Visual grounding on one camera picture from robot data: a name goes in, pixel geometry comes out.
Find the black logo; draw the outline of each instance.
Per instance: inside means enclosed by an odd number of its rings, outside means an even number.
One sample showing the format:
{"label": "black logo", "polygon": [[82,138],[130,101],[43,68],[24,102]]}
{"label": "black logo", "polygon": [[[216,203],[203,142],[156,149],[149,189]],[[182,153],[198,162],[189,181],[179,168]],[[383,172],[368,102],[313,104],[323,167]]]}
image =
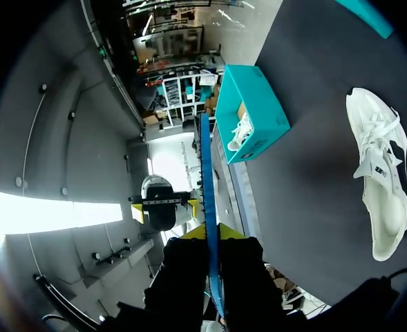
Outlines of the black logo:
{"label": "black logo", "polygon": [[376,171],[376,173],[380,173],[382,176],[384,176],[384,177],[387,177],[387,173],[384,171],[384,170],[382,170],[380,167],[378,167],[378,166],[376,166],[375,167],[375,171]]}

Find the teal shoe box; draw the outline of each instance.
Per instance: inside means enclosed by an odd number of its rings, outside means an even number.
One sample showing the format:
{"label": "teal shoe box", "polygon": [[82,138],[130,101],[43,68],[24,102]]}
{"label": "teal shoe box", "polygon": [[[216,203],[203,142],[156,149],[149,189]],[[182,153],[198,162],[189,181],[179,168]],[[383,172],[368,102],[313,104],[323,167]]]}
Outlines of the teal shoe box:
{"label": "teal shoe box", "polygon": [[[253,132],[238,151],[228,150],[244,103]],[[216,122],[228,164],[256,158],[289,129],[285,112],[265,76],[256,66],[226,65],[216,107]]]}

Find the white wall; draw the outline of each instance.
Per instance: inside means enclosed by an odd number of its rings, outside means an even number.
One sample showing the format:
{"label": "white wall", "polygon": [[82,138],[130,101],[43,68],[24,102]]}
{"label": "white wall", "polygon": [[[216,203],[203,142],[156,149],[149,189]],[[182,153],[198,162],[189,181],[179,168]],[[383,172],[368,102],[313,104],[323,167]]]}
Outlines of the white wall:
{"label": "white wall", "polygon": [[[192,148],[193,133],[180,133],[174,136],[159,138],[149,142],[149,154],[153,163],[154,174],[163,176],[173,186],[174,191],[190,191],[187,173],[184,166],[182,142],[184,143],[188,168],[198,166],[197,153]],[[196,187],[199,175],[191,175],[191,183]]]}

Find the cardboard box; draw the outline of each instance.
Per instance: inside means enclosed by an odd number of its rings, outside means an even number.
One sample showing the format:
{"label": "cardboard box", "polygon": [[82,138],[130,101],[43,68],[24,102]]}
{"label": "cardboard box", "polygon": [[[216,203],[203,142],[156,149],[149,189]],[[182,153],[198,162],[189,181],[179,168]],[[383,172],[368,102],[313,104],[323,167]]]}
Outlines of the cardboard box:
{"label": "cardboard box", "polygon": [[147,124],[147,125],[154,125],[155,123],[158,123],[159,120],[157,119],[156,116],[147,116],[145,118],[143,118],[143,121]]}
{"label": "cardboard box", "polygon": [[210,97],[205,100],[205,108],[210,108],[214,109],[217,106],[217,98],[216,97]]}
{"label": "cardboard box", "polygon": [[207,107],[207,108],[205,109],[205,111],[206,111],[206,113],[208,113],[209,116],[214,116],[214,114],[216,113],[216,112],[214,111],[214,109],[212,109],[212,108],[210,108],[210,107]]}
{"label": "cardboard box", "polygon": [[246,112],[246,106],[245,106],[245,103],[242,102],[237,111],[237,116],[238,116],[239,120],[242,120],[243,114],[245,114],[245,112]]}
{"label": "cardboard box", "polygon": [[218,100],[218,95],[220,94],[220,85],[216,84],[214,87],[214,97]]}

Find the ceiling light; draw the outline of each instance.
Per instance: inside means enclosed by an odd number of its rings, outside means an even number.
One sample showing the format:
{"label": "ceiling light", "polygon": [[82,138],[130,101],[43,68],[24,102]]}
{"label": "ceiling light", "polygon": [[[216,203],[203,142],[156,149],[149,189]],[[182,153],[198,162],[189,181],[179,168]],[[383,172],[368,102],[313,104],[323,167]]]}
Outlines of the ceiling light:
{"label": "ceiling light", "polygon": [[147,21],[147,23],[146,23],[146,26],[144,27],[144,29],[143,29],[143,33],[142,33],[142,36],[145,36],[146,35],[146,31],[148,30],[148,26],[149,26],[149,24],[151,23],[151,20],[153,19],[153,15],[151,14],[151,15],[149,15],[149,18],[148,18],[148,21]]}

